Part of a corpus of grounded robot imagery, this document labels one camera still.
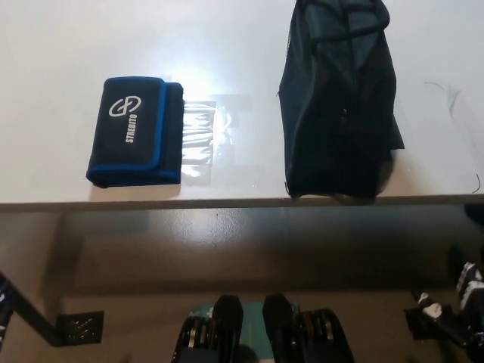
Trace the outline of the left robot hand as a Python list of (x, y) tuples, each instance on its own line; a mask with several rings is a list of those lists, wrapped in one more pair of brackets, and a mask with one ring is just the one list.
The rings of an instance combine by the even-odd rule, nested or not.
[(1, 284), (1, 318), (0, 318), (0, 343), (3, 345), (8, 324), (12, 316), (12, 309), (8, 305), (8, 286), (9, 283), (4, 281)]

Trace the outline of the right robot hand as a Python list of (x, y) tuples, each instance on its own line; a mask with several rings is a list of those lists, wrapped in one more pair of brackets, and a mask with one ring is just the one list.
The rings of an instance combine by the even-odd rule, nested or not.
[(411, 292), (416, 306), (405, 314), (408, 323), (416, 324), (416, 339), (446, 338), (461, 348), (483, 344), (483, 273), (467, 258), (464, 251), (452, 245), (448, 251), (449, 277), (455, 285), (459, 311), (436, 301), (428, 292)]

